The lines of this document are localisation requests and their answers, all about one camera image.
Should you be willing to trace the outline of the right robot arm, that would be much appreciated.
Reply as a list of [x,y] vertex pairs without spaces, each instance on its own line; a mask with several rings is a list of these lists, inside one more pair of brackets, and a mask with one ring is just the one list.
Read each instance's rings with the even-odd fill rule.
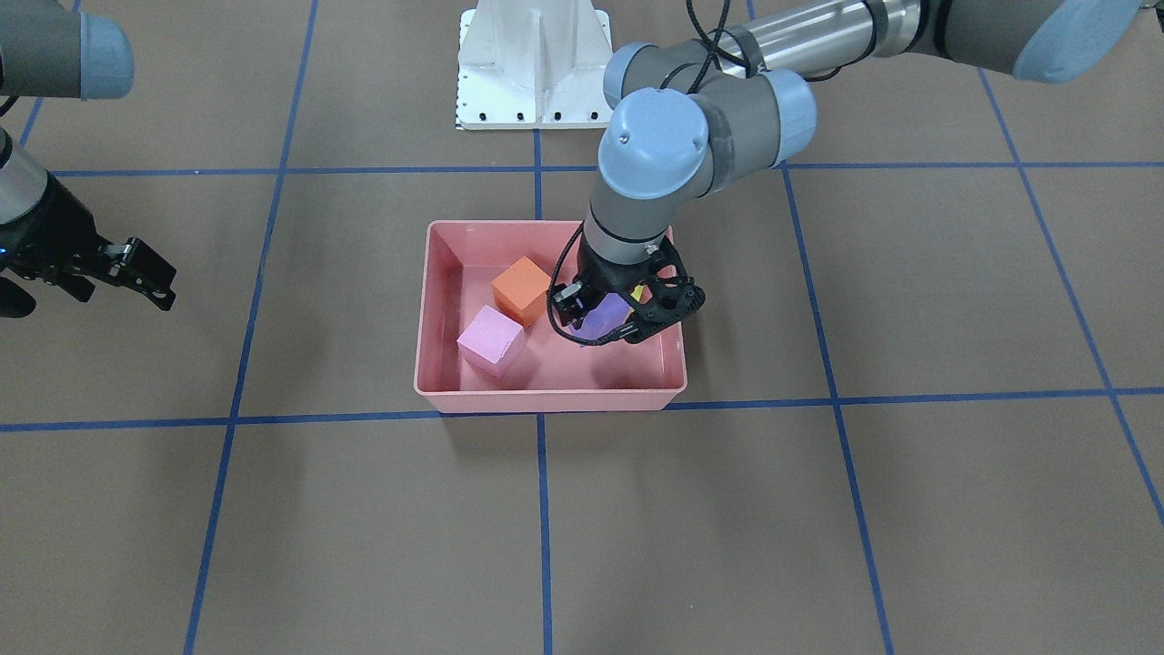
[[[114,100],[134,85],[125,28],[57,1],[5,1],[1,48],[3,109],[21,98]],[[1,266],[5,318],[36,307],[21,279],[45,282],[78,302],[90,301],[95,283],[129,289],[163,311],[177,298],[166,258],[139,237],[102,237],[92,212],[9,133],[1,150]]]

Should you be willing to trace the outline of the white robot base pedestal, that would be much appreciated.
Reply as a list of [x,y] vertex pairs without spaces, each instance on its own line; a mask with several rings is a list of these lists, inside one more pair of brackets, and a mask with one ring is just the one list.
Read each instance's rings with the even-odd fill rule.
[[606,128],[606,12],[590,1],[478,1],[457,26],[457,129]]

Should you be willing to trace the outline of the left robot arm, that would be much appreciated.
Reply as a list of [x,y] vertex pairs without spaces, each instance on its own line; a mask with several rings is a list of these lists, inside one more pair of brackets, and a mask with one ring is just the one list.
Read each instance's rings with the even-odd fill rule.
[[612,115],[585,220],[544,309],[580,347],[637,344],[698,311],[704,291],[667,232],[686,204],[778,168],[818,129],[812,85],[870,58],[918,54],[1060,84],[1096,66],[1140,1],[810,1],[696,28],[677,45],[629,43],[606,63]]

